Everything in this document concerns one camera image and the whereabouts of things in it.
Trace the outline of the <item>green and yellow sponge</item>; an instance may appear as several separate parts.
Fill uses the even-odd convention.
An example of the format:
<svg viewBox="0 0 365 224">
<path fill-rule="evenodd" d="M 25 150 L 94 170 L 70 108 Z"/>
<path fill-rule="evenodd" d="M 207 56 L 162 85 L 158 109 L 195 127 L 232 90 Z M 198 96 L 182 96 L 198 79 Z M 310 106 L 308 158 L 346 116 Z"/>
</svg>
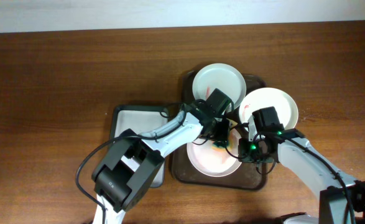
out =
<svg viewBox="0 0 365 224">
<path fill-rule="evenodd" d="M 211 148 L 217 151 L 230 151 L 233 148 L 233 142 L 230 140 L 214 141 L 211 145 Z"/>
</svg>

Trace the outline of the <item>pink white plate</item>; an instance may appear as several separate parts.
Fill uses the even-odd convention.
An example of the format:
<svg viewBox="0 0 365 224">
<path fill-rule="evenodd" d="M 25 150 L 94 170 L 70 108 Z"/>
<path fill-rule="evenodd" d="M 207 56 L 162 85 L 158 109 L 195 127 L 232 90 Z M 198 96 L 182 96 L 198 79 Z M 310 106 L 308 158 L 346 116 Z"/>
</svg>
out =
<svg viewBox="0 0 365 224">
<path fill-rule="evenodd" d="M 187 155 L 196 170 L 210 177 L 230 175 L 242 164 L 212 140 L 197 139 L 188 143 Z"/>
</svg>

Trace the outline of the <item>cream white plate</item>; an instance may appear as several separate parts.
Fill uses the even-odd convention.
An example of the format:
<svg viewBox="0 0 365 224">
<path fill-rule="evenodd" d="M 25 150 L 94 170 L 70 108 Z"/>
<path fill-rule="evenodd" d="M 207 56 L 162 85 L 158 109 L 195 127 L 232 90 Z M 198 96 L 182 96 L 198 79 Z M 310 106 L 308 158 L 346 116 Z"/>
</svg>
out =
<svg viewBox="0 0 365 224">
<path fill-rule="evenodd" d="M 253 112 L 273 106 L 284 129 L 292 129 L 298 122 L 298 107 L 293 98 L 276 88 L 259 88 L 246 95 L 239 106 L 239 120 L 248 122 Z"/>
</svg>

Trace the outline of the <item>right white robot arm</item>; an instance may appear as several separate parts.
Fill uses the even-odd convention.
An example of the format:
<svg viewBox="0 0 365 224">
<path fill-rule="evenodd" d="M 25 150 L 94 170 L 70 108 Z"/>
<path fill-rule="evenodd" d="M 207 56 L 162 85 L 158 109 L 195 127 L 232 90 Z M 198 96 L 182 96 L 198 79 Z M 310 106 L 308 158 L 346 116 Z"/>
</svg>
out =
<svg viewBox="0 0 365 224">
<path fill-rule="evenodd" d="M 299 130 L 284 127 L 274 107 L 253 112 L 240 125 L 248 129 L 249 136 L 239 140 L 239 161 L 281 164 L 319 202 L 317 217 L 291 213 L 276 218 L 276 223 L 365 223 L 365 181 L 338 169 Z"/>
</svg>

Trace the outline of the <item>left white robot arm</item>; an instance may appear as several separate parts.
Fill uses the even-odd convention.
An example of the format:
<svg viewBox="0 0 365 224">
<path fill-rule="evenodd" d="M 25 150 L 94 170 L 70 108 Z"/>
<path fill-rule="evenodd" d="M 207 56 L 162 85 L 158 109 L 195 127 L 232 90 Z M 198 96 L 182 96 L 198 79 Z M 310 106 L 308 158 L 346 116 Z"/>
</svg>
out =
<svg viewBox="0 0 365 224">
<path fill-rule="evenodd" d="M 91 175 L 102 223 L 121 223 L 149 190 L 165 158 L 180 146 L 200 137 L 226 141 L 224 114 L 233 105 L 215 89 L 205 100 L 182 103 L 176 117 L 159 128 L 140 134 L 127 129 L 110 140 L 111 147 Z"/>
</svg>

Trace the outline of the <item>brown plastic serving tray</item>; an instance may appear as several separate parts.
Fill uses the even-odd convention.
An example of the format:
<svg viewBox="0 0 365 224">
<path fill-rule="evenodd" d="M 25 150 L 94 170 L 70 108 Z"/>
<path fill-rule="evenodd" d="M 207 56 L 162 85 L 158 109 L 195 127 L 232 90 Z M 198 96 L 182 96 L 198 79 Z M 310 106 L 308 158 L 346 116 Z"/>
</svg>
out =
<svg viewBox="0 0 365 224">
<path fill-rule="evenodd" d="M 178 83 L 184 103 L 191 103 L 194 100 L 192 84 L 197 72 L 198 70 L 187 72 Z M 246 82 L 246 93 L 266 87 L 265 81 L 257 75 L 243 73 L 243 78 Z M 174 151 L 171 157 L 170 172 L 174 179 L 184 184 L 257 191 L 267 183 L 267 175 L 259 174 L 256 170 L 257 165 L 251 163 L 242 163 L 236 171 L 224 177 L 210 177 L 202 174 L 189 161 L 186 144 Z"/>
</svg>

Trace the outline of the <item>small black soapy tray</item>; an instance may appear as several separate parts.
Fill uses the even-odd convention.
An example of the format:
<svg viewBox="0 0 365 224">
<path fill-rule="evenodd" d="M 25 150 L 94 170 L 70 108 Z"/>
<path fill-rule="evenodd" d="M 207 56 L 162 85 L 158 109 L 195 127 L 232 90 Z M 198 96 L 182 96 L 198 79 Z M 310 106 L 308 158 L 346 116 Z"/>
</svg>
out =
<svg viewBox="0 0 365 224">
<path fill-rule="evenodd" d="M 127 129 L 132 129 L 136 134 L 140 134 L 165 125 L 167 118 L 160 115 L 162 110 L 161 106 L 120 105 L 115 107 L 109 138 L 118 137 Z M 135 159 L 123 156 L 121 160 L 133 171 L 139 167 L 139 163 Z M 163 184 L 164 173 L 165 163 L 162 164 L 152 181 L 151 188 L 157 188 Z"/>
</svg>

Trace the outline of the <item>pale green plate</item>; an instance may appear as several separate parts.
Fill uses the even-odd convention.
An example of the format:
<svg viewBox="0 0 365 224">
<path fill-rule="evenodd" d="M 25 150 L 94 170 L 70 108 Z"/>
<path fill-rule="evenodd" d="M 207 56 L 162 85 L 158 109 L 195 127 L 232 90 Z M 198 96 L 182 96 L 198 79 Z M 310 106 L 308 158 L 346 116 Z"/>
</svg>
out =
<svg viewBox="0 0 365 224">
<path fill-rule="evenodd" d="M 232 99 L 234 110 L 246 96 L 243 75 L 225 63 L 213 63 L 198 71 L 192 84 L 193 97 L 196 100 L 206 100 L 216 88 Z"/>
</svg>

